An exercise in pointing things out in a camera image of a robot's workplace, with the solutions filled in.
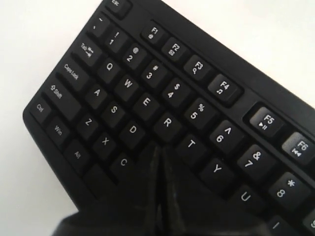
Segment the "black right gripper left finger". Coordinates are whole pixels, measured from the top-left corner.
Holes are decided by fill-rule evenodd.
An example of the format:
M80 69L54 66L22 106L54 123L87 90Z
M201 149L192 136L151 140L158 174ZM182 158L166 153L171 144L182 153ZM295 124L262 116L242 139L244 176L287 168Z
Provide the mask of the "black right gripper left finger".
M53 235L158 236L159 164L160 147L148 146L113 194L61 220Z

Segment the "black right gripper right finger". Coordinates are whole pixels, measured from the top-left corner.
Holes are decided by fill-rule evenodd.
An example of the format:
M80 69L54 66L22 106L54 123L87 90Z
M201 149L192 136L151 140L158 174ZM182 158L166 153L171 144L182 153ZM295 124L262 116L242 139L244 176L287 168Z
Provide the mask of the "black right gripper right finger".
M161 151L170 236L269 236L267 224L208 189L171 147Z

